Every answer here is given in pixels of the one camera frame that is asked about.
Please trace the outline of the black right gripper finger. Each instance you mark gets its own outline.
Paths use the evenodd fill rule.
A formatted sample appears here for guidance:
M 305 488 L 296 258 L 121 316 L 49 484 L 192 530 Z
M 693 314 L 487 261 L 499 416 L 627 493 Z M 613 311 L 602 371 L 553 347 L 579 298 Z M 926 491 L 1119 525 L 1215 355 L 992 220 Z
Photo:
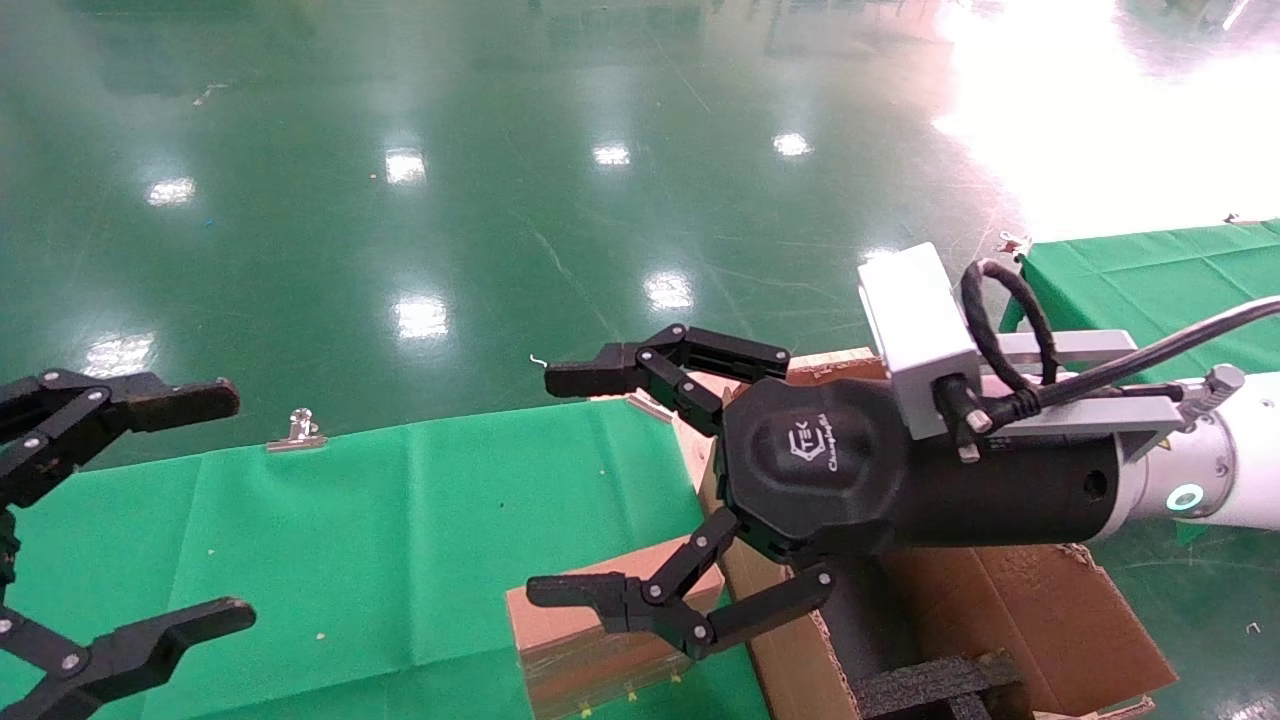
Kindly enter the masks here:
M 648 579 L 621 571 L 531 577 L 527 600 L 540 609 L 590 609 L 605 633 L 649 633 L 694 661 L 719 653 L 820 609 L 835 577 L 823 564 L 713 612 L 686 601 L 733 543 L 741 527 L 728 509 L 713 512 Z
M 590 398 L 643 391 L 701 436 L 723 430 L 724 402 L 694 372 L 754 384 L 783 379 L 786 348 L 703 328 L 673 324 L 641 342 L 607 343 L 582 363 L 549 363 L 545 391 L 557 398 Z

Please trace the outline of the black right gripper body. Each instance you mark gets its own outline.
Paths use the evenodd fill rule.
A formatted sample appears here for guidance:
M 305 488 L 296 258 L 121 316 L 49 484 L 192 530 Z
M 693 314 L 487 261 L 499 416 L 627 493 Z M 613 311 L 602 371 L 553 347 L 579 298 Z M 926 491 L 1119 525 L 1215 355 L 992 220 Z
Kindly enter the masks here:
M 1083 543 L 1117 502 L 1107 436 L 982 443 L 914 439 L 886 380 L 749 386 L 723 414 L 719 495 L 776 562 L 900 548 Z

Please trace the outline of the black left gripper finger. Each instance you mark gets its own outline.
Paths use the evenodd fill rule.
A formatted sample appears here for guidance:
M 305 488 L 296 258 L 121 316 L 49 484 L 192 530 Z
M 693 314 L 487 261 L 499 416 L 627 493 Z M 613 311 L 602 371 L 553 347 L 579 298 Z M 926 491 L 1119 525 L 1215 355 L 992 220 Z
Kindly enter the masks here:
M 32 506 L 127 433 L 234 416 L 227 379 L 172 386 L 143 372 L 95 378 L 49 369 L 1 388 L 1 502 Z
M 3 607 L 3 652 L 44 671 L 4 719 L 90 719 L 101 707 L 164 685 L 192 647 L 250 629 L 253 607 L 223 597 L 119 626 L 77 644 Z

